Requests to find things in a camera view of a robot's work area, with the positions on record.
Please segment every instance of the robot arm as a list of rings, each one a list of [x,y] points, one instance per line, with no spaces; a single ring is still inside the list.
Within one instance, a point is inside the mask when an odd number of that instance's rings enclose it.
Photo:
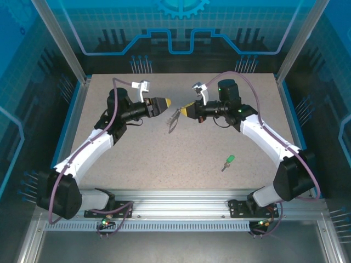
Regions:
[[[251,106],[241,103],[239,90],[233,79],[220,81],[218,92],[219,101],[208,101],[208,97],[203,96],[201,100],[186,105],[180,111],[189,118],[197,119],[199,123],[204,122],[207,117],[224,117],[230,126],[253,140],[274,162],[278,170],[273,184],[260,188],[247,197],[247,205],[252,214],[255,214],[257,209],[272,203],[281,200],[290,201],[313,188],[314,183],[308,172],[287,148],[289,147],[299,154],[309,166],[313,165],[314,155],[292,145],[264,122],[263,125],[283,141],[287,147],[283,147],[263,129],[257,111]]]
[[[49,209],[54,184],[60,173],[63,172],[54,198],[53,212],[55,214],[70,219],[80,210],[113,210],[115,208],[113,194],[95,189],[81,195],[78,187],[80,182],[93,163],[119,141],[127,130],[127,122],[137,121],[143,117],[156,117],[171,105],[170,99],[144,99],[141,92],[138,93],[139,102],[133,103],[123,88],[117,88],[117,97],[117,115],[106,131],[104,130],[111,122],[115,108],[114,90],[110,92],[107,99],[107,110],[94,126],[88,139],[68,158],[58,163],[53,170],[48,173],[39,173],[36,202],[39,207]]]

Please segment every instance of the green screwdriver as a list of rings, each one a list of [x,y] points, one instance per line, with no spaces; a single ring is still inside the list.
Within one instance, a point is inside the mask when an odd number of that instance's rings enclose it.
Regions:
[[[224,167],[222,169],[222,171],[224,171],[226,168],[228,168],[230,166],[230,163],[235,159],[234,155],[231,155],[227,158],[227,160],[224,163]]]

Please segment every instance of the black cable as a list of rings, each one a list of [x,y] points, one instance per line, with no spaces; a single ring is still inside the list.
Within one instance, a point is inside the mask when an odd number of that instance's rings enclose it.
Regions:
[[[216,119],[215,119],[215,118],[213,118],[213,121],[214,121],[214,123],[215,123],[217,126],[223,128],[223,129],[226,129],[226,128],[229,128],[229,127],[230,127],[230,125],[228,125],[228,126],[221,126],[221,125],[219,125],[219,124],[216,122]]]
[[[136,120],[136,121],[137,121],[137,122],[138,122],[138,121],[141,121],[141,124],[127,123],[126,125],[130,125],[130,126],[141,126],[141,125],[143,125],[143,123],[144,123],[143,119],[138,119],[138,120]]]

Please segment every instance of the glass panel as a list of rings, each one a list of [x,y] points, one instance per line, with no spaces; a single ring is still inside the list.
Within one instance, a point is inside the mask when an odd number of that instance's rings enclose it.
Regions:
[[[330,0],[286,78],[301,138],[317,156],[318,179],[340,239],[351,252],[351,2]]]
[[[50,168],[77,79],[30,1],[0,1],[0,25],[0,254],[13,262],[35,208],[26,172]]]
[[[314,2],[48,1],[87,74],[277,73]]]

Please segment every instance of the speckled tabletop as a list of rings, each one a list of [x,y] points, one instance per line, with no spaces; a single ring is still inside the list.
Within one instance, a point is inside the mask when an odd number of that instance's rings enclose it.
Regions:
[[[84,103],[72,150],[88,137],[113,88],[112,78],[127,82],[147,79],[150,92],[145,97],[172,100],[171,107],[156,118],[144,118],[141,127],[129,126],[122,139],[105,152],[83,178],[81,188],[106,189],[236,189],[259,188],[270,184],[276,167],[249,138],[234,128],[222,129],[209,118],[202,124],[181,115],[173,133],[166,124],[175,110],[198,99],[194,83],[207,83],[217,74],[93,75]],[[292,142],[283,105],[273,74],[245,75],[257,90],[263,119],[285,139]],[[242,102],[256,108],[248,85],[233,78]],[[210,100],[218,100],[217,82]],[[136,89],[127,88],[136,101]],[[225,125],[223,119],[218,123]],[[221,172],[227,157],[235,156],[231,166]]]

